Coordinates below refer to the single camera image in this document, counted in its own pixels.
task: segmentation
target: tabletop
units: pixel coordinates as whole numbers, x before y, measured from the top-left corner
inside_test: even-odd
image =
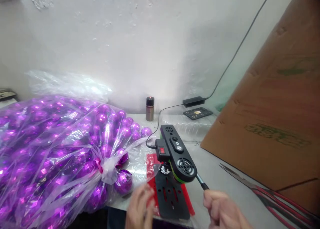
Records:
[[[145,120],[145,114],[128,114],[134,121],[142,126],[148,126],[155,131],[158,125],[158,118],[152,122]],[[182,115],[163,115],[160,117],[160,125],[173,124],[178,131],[181,139],[194,161],[198,173],[211,190],[226,192],[232,200],[238,205],[244,216],[248,219],[253,228],[279,228],[286,227],[281,224],[262,204],[259,198],[244,184],[233,178],[222,168],[220,163],[228,166],[248,181],[263,187],[260,183],[246,176],[228,163],[209,153],[200,147],[200,142],[214,122],[216,116],[211,115],[195,121]],[[195,228],[206,229],[210,224],[210,218],[207,209],[203,206],[203,190],[199,182],[195,179],[186,184],[187,191],[195,210],[195,216],[192,217],[192,225]],[[112,207],[126,210],[129,205],[130,197],[118,200]]]

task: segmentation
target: clear plastic bag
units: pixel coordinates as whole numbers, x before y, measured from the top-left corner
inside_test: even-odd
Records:
[[[69,72],[29,71],[30,87],[35,95],[54,95],[107,103],[112,90],[88,76]]]
[[[151,134],[126,112],[61,95],[0,110],[0,225],[65,228],[147,181]]]

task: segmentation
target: black cable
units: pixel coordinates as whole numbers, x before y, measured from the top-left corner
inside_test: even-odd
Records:
[[[244,38],[242,39],[242,41],[241,41],[240,45],[238,46],[238,48],[237,48],[237,50],[236,50],[235,54],[233,55],[233,57],[232,57],[231,61],[229,62],[228,66],[226,67],[226,69],[225,69],[225,70],[224,70],[224,72],[222,73],[222,75],[221,75],[221,77],[220,77],[220,79],[219,79],[219,81],[218,81],[217,85],[216,85],[216,86],[215,86],[215,88],[213,89],[213,92],[211,93],[211,95],[210,95],[209,97],[206,97],[206,98],[205,98],[205,100],[207,100],[207,99],[209,99],[210,97],[212,97],[212,95],[213,95],[213,94],[214,94],[214,92],[216,91],[216,89],[217,89],[217,87],[218,87],[218,85],[219,85],[219,83],[220,83],[221,79],[223,78],[223,76],[224,76],[224,74],[226,73],[227,69],[229,68],[229,66],[230,66],[230,65],[231,65],[231,63],[233,62],[234,58],[235,58],[235,57],[236,57],[236,55],[238,54],[238,51],[240,50],[240,47],[242,46],[242,44],[243,44],[244,40],[247,38],[247,35],[249,34],[249,32],[250,32],[250,30],[251,30],[251,28],[252,28],[252,26],[253,26],[254,22],[256,21],[256,19],[257,19],[257,17],[258,17],[258,15],[259,15],[259,13],[260,13],[260,11],[261,11],[261,9],[263,8],[264,4],[266,4],[266,2],[267,2],[267,0],[264,0],[264,2],[262,3],[262,5],[261,5],[260,9],[258,10],[257,14],[256,14],[256,15],[255,15],[255,17],[253,18],[253,21],[252,21],[252,23],[251,23],[251,25],[250,25],[250,27],[249,27],[249,29],[248,29],[248,31],[247,31],[247,33],[246,33],[246,35],[245,35],[245,36],[244,36]],[[171,107],[182,106],[182,105],[183,105],[183,104],[175,105],[175,106],[171,106]],[[157,129],[155,130],[155,132],[153,132],[152,134],[150,134],[150,136],[151,136],[151,135],[153,135],[153,134],[155,134],[155,133],[157,132],[158,128],[159,128],[159,124],[160,124],[160,113],[161,113],[163,110],[168,109],[168,108],[171,108],[171,107],[166,107],[166,108],[162,109],[162,110],[159,112],[159,115],[158,115],[158,126],[157,126]],[[147,144],[147,141],[149,140],[150,136],[149,136],[149,137],[148,137],[148,139],[146,140],[146,146],[147,146],[147,147],[149,147],[149,148],[151,148],[151,149],[157,149],[157,147],[156,147],[156,146],[149,146],[149,145]]]
[[[183,105],[183,104],[175,105],[175,106],[171,106],[171,107],[182,106],[182,105]],[[159,114],[158,114],[158,126],[157,126],[157,129],[156,129],[153,133],[151,133],[150,136],[153,135],[153,134],[155,134],[155,133],[157,132],[158,128],[159,128],[159,124],[160,124],[160,113],[161,113],[163,110],[168,109],[168,108],[171,108],[171,107],[163,108],[163,109],[159,112]],[[156,146],[150,146],[150,145],[147,144],[147,141],[149,140],[150,136],[149,136],[148,139],[146,140],[146,146],[149,147],[149,148],[151,148],[151,149],[157,149]]]
[[[253,26],[254,22],[256,21],[256,19],[257,19],[257,17],[258,17],[258,15],[259,15],[259,13],[260,13],[260,11],[261,11],[261,9],[263,8],[263,6],[264,6],[264,4],[265,4],[266,2],[267,2],[267,0],[264,0],[264,2],[262,3],[262,5],[261,5],[260,9],[258,10],[258,12],[257,12],[256,16],[254,17],[254,19],[253,19],[253,21],[252,21],[252,23],[251,23],[251,25],[250,25],[250,27],[249,27],[249,29],[248,29],[248,31],[247,31],[247,33],[246,33],[246,35],[244,36],[244,38],[242,39],[242,41],[241,41],[241,43],[240,43],[240,45],[239,45],[238,49],[236,50],[236,53],[234,54],[233,58],[232,58],[232,59],[231,59],[231,61],[229,62],[229,64],[228,64],[228,66],[226,67],[226,69],[224,70],[224,72],[223,72],[222,76],[220,77],[220,79],[219,79],[219,81],[218,81],[218,83],[217,83],[216,87],[214,88],[213,92],[211,93],[211,95],[210,95],[209,97],[205,98],[205,100],[207,100],[207,99],[209,99],[210,97],[212,97],[212,95],[213,95],[213,94],[214,94],[214,92],[216,91],[216,89],[217,89],[217,87],[218,87],[218,85],[219,85],[219,83],[220,83],[221,79],[223,78],[223,76],[224,76],[224,74],[226,73],[227,69],[229,68],[229,66],[230,66],[230,65],[231,65],[231,63],[233,62],[234,58],[235,58],[235,57],[236,57],[236,55],[238,54],[238,51],[239,51],[240,47],[242,46],[242,44],[243,44],[244,40],[247,38],[247,35],[249,34],[249,32],[250,32],[250,30],[251,30],[251,28],[252,28],[252,26]]]

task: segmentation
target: bag of ornaments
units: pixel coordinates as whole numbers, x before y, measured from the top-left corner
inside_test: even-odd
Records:
[[[151,129],[97,101],[42,96],[0,110],[0,225],[66,228],[147,181]]]

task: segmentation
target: speaker grille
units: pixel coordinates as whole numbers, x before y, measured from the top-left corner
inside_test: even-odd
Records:
[[[167,132],[173,132],[173,129],[171,127],[166,127]]]
[[[178,167],[185,173],[190,176],[194,174],[194,167],[193,165],[185,158],[179,158],[178,160]]]

